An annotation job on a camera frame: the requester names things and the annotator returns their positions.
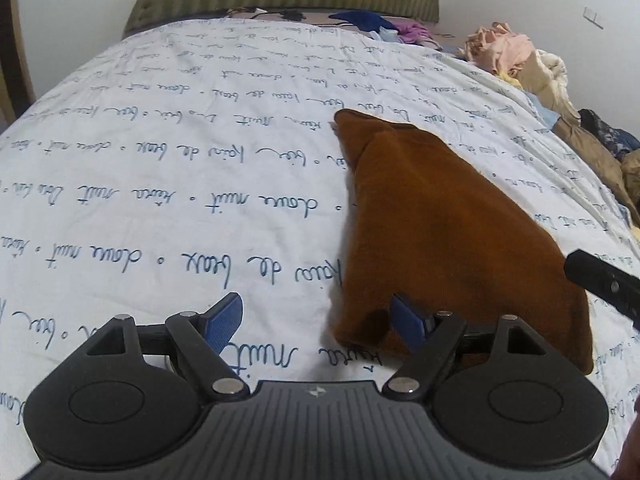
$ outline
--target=white duvet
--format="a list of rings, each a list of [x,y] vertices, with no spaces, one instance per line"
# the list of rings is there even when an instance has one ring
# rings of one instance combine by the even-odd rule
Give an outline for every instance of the white duvet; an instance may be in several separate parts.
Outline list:
[[[565,254],[640,271],[613,195],[495,77],[335,28],[156,28],[78,69],[0,136],[2,480],[36,463],[22,424],[31,389],[114,314],[158,323],[237,291],[244,321],[222,355],[251,386],[389,376],[397,362],[346,352],[327,330],[356,211],[330,125],[343,107],[437,134]],[[595,461],[610,471],[640,391],[640,336],[590,299],[590,378],[610,407]]]

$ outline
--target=brown cloth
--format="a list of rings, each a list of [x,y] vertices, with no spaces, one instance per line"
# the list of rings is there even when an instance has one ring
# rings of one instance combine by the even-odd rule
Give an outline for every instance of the brown cloth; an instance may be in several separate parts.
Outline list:
[[[558,119],[552,131],[587,163],[593,173],[613,192],[618,202],[629,209],[634,224],[640,226],[640,214],[636,208],[640,186],[634,186],[634,182],[640,183],[640,165],[634,164],[634,160],[640,159],[631,156],[636,152],[629,153],[626,156],[628,160],[625,158],[626,166],[625,162],[621,166],[597,137],[580,126],[569,124],[564,117]]]
[[[469,323],[521,316],[591,371],[587,297],[546,231],[433,134],[354,110],[335,121],[358,202],[339,342],[407,354],[388,317],[401,292]]]
[[[622,174],[630,200],[638,206],[638,202],[640,202],[640,150],[625,155],[622,159]],[[636,222],[635,218],[634,222],[636,225],[640,225],[640,222]]]

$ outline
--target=silver screw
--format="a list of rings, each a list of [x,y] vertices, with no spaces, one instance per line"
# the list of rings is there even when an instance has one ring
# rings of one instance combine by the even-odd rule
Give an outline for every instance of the silver screw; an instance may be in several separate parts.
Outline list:
[[[411,377],[395,377],[388,382],[388,386],[398,394],[410,394],[420,388],[420,383]]]
[[[233,395],[241,392],[244,388],[244,383],[240,379],[234,379],[233,377],[225,377],[224,379],[218,379],[213,383],[213,389],[219,394]]]

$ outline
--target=pile of clothes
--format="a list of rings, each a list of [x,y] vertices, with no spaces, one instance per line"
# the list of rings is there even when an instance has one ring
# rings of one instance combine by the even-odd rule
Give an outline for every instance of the pile of clothes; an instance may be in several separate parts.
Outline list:
[[[560,57],[536,49],[525,34],[499,22],[471,34],[463,55],[524,90],[546,126],[574,149],[640,226],[640,141],[609,126],[592,110],[576,110],[569,101],[566,65]]]
[[[360,30],[368,32],[374,40],[418,44],[442,50],[438,42],[433,39],[429,29],[415,20],[390,21],[370,10],[346,10],[331,14],[329,18],[351,23]]]

